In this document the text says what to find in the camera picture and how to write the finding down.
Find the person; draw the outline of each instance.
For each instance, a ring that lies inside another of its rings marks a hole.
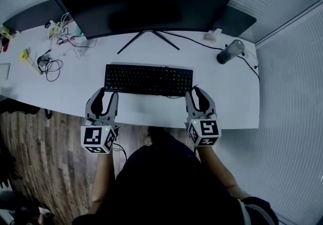
[[[73,225],[278,224],[270,204],[241,191],[212,147],[197,147],[199,161],[163,128],[149,127],[148,132],[152,145],[135,151],[116,179],[113,154],[99,154],[92,206]]]

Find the small white box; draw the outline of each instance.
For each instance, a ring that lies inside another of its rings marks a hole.
[[[188,134],[195,147],[213,146],[221,137],[220,123],[216,119],[192,119],[188,126]]]
[[[81,145],[90,153],[110,153],[116,137],[111,126],[81,126]]]

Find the black cable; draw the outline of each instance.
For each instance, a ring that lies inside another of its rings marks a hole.
[[[172,98],[171,96],[165,96],[165,97]],[[183,96],[179,96],[179,97],[175,97],[175,98],[181,98],[181,97],[183,97]]]
[[[67,39],[67,41],[72,45],[72,46],[74,46],[74,47],[87,47],[87,48],[94,48],[95,47],[95,45],[96,45],[96,41],[97,41],[97,39],[95,40],[95,44],[94,44],[94,46],[76,46],[76,45],[74,45],[69,39]]]
[[[256,74],[256,76],[258,76],[258,80],[260,82],[260,77],[259,77],[258,73],[256,73],[254,71],[254,69],[250,66],[250,64],[247,62],[247,60],[245,58],[240,57],[240,56],[237,56],[237,57],[243,59],[246,62],[246,64],[250,67],[250,69]]]
[[[200,45],[202,45],[202,46],[206,46],[206,47],[208,47],[208,48],[218,49],[218,50],[223,50],[222,48],[219,48],[219,47],[212,47],[212,46],[204,45],[204,44],[202,44],[202,43],[200,43],[200,42],[197,42],[197,41],[195,41],[195,40],[193,40],[193,39],[191,39],[191,38],[188,38],[188,37],[184,37],[184,36],[177,35],[177,34],[173,34],[173,33],[168,33],[168,32],[165,32],[165,31],[160,31],[160,32],[165,33],[165,34],[168,34],[168,35],[176,36],[176,37],[186,38],[186,39],[188,39],[188,40],[191,40],[191,41],[193,41],[193,42],[195,42],[195,43],[197,43],[197,44],[200,44]],[[242,58],[242,57],[240,57],[240,56],[238,56],[238,57],[239,57],[239,58],[241,58],[241,59],[243,59],[243,60],[247,63],[247,65],[251,68],[251,70],[252,70],[252,71],[253,71],[253,72],[258,76],[258,79],[259,79],[259,81],[260,81],[260,78],[259,78],[258,73],[256,73],[256,72],[253,70],[253,68],[249,65],[249,63],[246,61],[246,59],[245,59],[245,58]]]
[[[58,79],[58,77],[60,76],[61,74],[61,68],[63,67],[63,61],[62,60],[53,60],[52,58],[48,58],[48,60],[43,60],[41,59],[40,61],[37,61],[38,62],[38,69],[42,72],[42,73],[45,73],[46,74],[46,80],[49,81],[49,82],[53,82],[53,81],[56,81]],[[42,70],[42,68],[39,66],[39,64],[43,62],[45,65],[44,65],[44,69]],[[58,68],[55,69],[55,70],[51,70],[51,67],[52,67],[52,64],[53,63],[56,63]],[[48,73],[52,73],[52,72],[59,72],[59,74],[57,75],[57,77],[54,79],[54,80],[49,80],[48,79]]]
[[[168,34],[168,35],[176,36],[176,37],[186,38],[186,39],[188,39],[188,40],[191,40],[191,41],[193,41],[193,42],[195,42],[195,43],[197,43],[197,44],[200,44],[200,45],[206,46],[206,47],[208,47],[208,48],[218,49],[218,50],[223,50],[222,48],[218,48],[218,47],[212,47],[212,46],[204,45],[204,44],[202,44],[202,43],[200,43],[200,42],[197,42],[197,41],[195,41],[195,40],[193,40],[193,39],[191,39],[191,38],[189,38],[189,37],[184,37],[184,36],[181,36],[181,35],[177,35],[177,34],[173,34],[173,33],[168,33],[168,32],[165,32],[165,31],[160,31],[160,32],[165,33],[165,34]]]
[[[118,145],[121,149],[113,149],[114,151],[123,151],[123,153],[125,154],[125,157],[126,157],[126,161],[128,160],[127,159],[127,154],[126,154],[126,151],[124,150],[124,148],[118,144],[118,143],[114,143],[115,145]]]

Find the leg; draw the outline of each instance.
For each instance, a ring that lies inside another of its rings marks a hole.
[[[172,135],[167,133],[162,127],[149,127],[148,132],[150,134],[152,145],[165,149],[167,151],[175,152],[181,155],[191,156],[193,152],[182,142],[176,140]]]
[[[142,34],[143,34],[143,31],[139,32],[136,36],[134,36],[133,39],[131,39],[123,48],[121,48],[117,54],[120,54],[128,45],[130,45],[134,40],[136,40]]]
[[[167,42],[172,47],[176,48],[177,50],[180,50],[177,46],[175,46],[173,43],[171,43],[168,39],[166,39],[164,36],[160,35],[156,31],[152,31],[153,34],[155,34],[157,37],[161,38],[163,41]]]

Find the white desk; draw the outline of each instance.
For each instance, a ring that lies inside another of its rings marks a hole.
[[[202,32],[175,32],[201,43],[225,48],[235,38],[220,34],[217,42],[203,41]],[[84,117],[85,105],[92,94],[103,87],[105,65],[110,63],[137,63],[193,70],[193,85],[205,90],[215,101],[222,129],[258,128],[259,81],[246,63],[235,58],[225,65],[217,62],[219,50],[209,49],[187,39],[163,35],[181,50],[178,51],[151,33],[145,33],[119,55],[117,52],[136,34],[99,38],[95,48],[89,48],[81,59],[76,58],[69,43],[52,44],[50,56],[61,59],[64,66],[54,82],[45,74],[39,75],[28,63],[20,63],[19,55],[28,48],[30,57],[37,59],[49,49],[44,27],[36,27],[18,34],[0,55],[0,63],[11,63],[7,81],[0,81],[0,94],[30,105]],[[245,47],[256,55],[254,44],[244,41]],[[251,66],[253,57],[247,59]],[[111,93],[103,98],[107,107]],[[163,96],[119,93],[116,122],[184,128],[187,113],[185,98],[169,99]]]

